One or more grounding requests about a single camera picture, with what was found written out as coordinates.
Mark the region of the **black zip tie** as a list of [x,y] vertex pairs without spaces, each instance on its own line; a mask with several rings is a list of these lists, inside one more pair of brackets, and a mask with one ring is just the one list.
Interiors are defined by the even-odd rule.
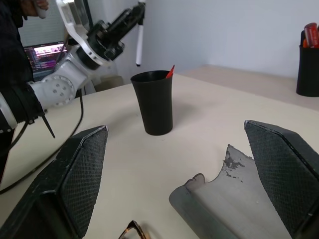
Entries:
[[52,130],[52,128],[51,128],[51,126],[50,126],[50,124],[49,124],[49,122],[48,122],[46,116],[45,116],[45,112],[42,113],[41,117],[42,117],[42,119],[43,119],[43,121],[44,121],[44,123],[45,123],[47,129],[48,129],[49,132],[51,133],[52,137],[55,138],[55,134],[54,134],[54,132],[53,132],[53,130]]

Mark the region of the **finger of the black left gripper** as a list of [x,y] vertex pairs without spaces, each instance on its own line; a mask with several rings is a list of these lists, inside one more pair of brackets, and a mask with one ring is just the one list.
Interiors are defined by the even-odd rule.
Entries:
[[119,31],[119,25],[121,21],[124,20],[126,16],[130,14],[143,14],[146,10],[146,4],[144,2],[139,2],[132,8],[125,9],[107,28],[107,31]]
[[124,20],[121,21],[119,25],[119,34],[117,40],[121,40],[124,36],[126,36],[137,24],[142,23],[144,19],[143,14],[130,14],[126,16]]

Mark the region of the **grey open glasses case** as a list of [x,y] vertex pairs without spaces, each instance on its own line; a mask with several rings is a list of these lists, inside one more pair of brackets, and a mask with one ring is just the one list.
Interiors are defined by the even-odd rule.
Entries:
[[199,239],[292,239],[254,159],[231,145],[214,180],[198,173],[176,188],[169,202]]

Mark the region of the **laptop screen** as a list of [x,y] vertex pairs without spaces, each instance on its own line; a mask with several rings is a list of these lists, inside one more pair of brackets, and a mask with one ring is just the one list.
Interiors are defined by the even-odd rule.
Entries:
[[34,81],[41,81],[52,73],[63,45],[63,41],[58,41],[24,47],[32,66]]

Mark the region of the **person in dark clothing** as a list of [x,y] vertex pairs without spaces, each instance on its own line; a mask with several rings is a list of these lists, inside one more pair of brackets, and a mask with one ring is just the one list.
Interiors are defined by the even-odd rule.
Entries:
[[0,87],[33,80],[18,31],[23,26],[22,18],[19,0],[0,0]]

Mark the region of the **tortoiseshell glasses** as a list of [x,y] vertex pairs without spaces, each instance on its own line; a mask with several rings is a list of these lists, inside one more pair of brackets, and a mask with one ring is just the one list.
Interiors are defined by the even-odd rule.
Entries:
[[141,226],[134,220],[129,222],[127,227],[121,233],[118,239],[151,239],[150,236],[143,231]]

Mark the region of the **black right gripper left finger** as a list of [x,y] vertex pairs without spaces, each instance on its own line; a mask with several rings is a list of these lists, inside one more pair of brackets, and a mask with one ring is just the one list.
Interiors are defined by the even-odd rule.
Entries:
[[69,138],[15,206],[0,239],[82,239],[100,190],[107,138],[105,125]]

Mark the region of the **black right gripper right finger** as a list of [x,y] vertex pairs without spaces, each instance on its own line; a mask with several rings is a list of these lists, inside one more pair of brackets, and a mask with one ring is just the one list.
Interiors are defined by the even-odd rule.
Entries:
[[296,132],[244,123],[261,183],[292,239],[319,239],[319,153]]

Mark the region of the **black pen holder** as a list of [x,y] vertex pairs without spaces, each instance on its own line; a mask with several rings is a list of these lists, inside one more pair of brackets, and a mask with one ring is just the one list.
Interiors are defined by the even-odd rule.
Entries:
[[296,92],[305,97],[319,97],[319,48],[300,45]]

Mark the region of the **white handheld device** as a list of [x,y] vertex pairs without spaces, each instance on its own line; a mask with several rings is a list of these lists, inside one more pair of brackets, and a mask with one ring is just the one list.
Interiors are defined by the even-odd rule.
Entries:
[[45,19],[46,12],[48,10],[48,1],[47,0],[33,0],[35,11],[39,18]]

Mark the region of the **black plastic cup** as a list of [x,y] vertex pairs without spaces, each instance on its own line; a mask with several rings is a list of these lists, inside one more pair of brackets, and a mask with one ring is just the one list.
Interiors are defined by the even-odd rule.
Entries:
[[172,77],[169,71],[156,70],[131,77],[146,133],[165,135],[173,128]]

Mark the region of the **white marker with black cap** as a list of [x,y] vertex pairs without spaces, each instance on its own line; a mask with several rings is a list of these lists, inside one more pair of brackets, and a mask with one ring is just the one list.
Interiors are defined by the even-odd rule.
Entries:
[[138,21],[138,40],[137,40],[137,51],[136,51],[136,66],[140,67],[142,63],[143,54],[143,39],[144,39],[144,18],[145,14],[142,14]]

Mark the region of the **person's hand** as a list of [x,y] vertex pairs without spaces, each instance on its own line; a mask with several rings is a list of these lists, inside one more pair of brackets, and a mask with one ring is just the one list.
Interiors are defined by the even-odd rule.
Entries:
[[20,0],[20,6],[22,12],[25,16],[38,16],[35,6],[38,6],[40,9],[48,10],[48,0]]

